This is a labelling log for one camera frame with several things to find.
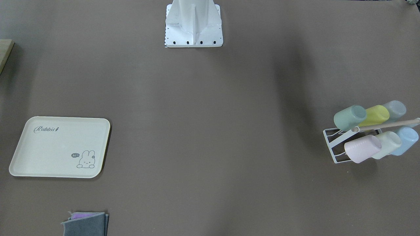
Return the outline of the green cup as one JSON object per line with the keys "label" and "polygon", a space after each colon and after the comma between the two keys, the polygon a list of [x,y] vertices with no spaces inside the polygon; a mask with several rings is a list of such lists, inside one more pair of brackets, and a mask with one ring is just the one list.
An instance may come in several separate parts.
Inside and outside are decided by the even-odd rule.
{"label": "green cup", "polygon": [[362,106],[350,106],[337,112],[333,121],[339,130],[349,131],[363,122],[367,117],[366,109]]}

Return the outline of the cream rabbit tray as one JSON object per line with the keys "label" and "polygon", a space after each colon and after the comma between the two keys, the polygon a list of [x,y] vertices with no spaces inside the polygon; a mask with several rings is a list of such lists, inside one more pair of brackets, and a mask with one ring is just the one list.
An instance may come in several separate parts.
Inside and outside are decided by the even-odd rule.
{"label": "cream rabbit tray", "polygon": [[25,123],[9,173],[94,178],[102,170],[110,131],[105,118],[32,117]]}

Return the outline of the pink cup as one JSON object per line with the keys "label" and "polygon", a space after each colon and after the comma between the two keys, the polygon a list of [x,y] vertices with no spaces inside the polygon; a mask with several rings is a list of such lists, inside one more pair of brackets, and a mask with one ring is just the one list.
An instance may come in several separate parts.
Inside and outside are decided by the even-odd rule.
{"label": "pink cup", "polygon": [[345,153],[355,163],[361,163],[379,153],[381,141],[374,135],[367,135],[345,143]]}

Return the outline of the yellow cup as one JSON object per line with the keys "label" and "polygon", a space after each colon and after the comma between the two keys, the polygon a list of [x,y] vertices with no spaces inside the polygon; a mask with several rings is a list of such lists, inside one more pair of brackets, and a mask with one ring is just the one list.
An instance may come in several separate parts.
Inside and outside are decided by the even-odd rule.
{"label": "yellow cup", "polygon": [[390,118],[390,113],[385,106],[377,105],[366,109],[366,119],[358,124],[358,127],[378,125],[386,122]]}

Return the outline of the white cup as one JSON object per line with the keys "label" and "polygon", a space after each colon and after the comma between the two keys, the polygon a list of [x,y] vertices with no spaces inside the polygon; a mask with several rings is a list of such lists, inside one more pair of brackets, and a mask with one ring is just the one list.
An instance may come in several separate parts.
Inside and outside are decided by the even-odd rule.
{"label": "white cup", "polygon": [[382,145],[381,150],[377,154],[374,154],[372,156],[372,158],[377,160],[391,154],[393,151],[397,150],[402,145],[401,138],[395,132],[392,131],[380,133],[375,137],[380,141]]}

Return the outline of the grey cup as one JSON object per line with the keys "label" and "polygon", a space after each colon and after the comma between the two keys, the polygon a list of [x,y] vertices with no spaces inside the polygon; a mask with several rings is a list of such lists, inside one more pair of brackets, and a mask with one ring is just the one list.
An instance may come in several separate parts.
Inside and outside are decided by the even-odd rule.
{"label": "grey cup", "polygon": [[384,106],[389,112],[389,119],[384,123],[396,122],[407,112],[406,106],[402,102],[397,100],[389,101],[388,103],[385,103],[382,106]]}

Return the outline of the blue cup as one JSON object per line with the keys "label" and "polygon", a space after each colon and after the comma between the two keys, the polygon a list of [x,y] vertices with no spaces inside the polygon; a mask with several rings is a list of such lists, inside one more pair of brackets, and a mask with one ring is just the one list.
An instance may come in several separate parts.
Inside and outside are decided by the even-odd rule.
{"label": "blue cup", "polygon": [[401,139],[401,146],[391,153],[400,156],[410,149],[419,139],[419,134],[411,127],[400,127],[394,131]]}

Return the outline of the grey folded cloth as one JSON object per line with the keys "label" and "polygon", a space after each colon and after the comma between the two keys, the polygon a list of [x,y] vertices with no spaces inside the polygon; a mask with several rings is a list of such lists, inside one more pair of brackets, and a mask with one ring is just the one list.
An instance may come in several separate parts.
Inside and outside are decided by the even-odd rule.
{"label": "grey folded cloth", "polygon": [[61,223],[64,236],[106,236],[109,215],[96,215],[86,218],[67,220]]}

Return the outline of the purple folded cloth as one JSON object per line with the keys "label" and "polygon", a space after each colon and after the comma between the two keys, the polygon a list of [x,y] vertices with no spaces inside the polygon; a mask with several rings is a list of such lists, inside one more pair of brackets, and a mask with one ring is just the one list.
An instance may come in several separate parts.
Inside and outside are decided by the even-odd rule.
{"label": "purple folded cloth", "polygon": [[103,215],[105,212],[71,212],[70,217],[68,220],[78,219],[78,218],[86,218],[96,215]]}

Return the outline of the bamboo cutting board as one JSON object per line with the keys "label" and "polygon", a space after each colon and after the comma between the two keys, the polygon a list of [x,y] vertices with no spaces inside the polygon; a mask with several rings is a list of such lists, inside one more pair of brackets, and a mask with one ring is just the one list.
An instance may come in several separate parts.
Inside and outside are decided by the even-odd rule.
{"label": "bamboo cutting board", "polygon": [[0,39],[0,74],[2,73],[15,42],[12,39]]}

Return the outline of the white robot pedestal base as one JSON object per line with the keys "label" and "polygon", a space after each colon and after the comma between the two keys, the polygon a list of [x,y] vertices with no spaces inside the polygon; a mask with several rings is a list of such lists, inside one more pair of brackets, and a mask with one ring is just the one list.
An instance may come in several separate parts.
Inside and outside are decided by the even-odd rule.
{"label": "white robot pedestal base", "polygon": [[174,0],[166,6],[165,47],[221,47],[220,11],[220,6],[213,0]]}

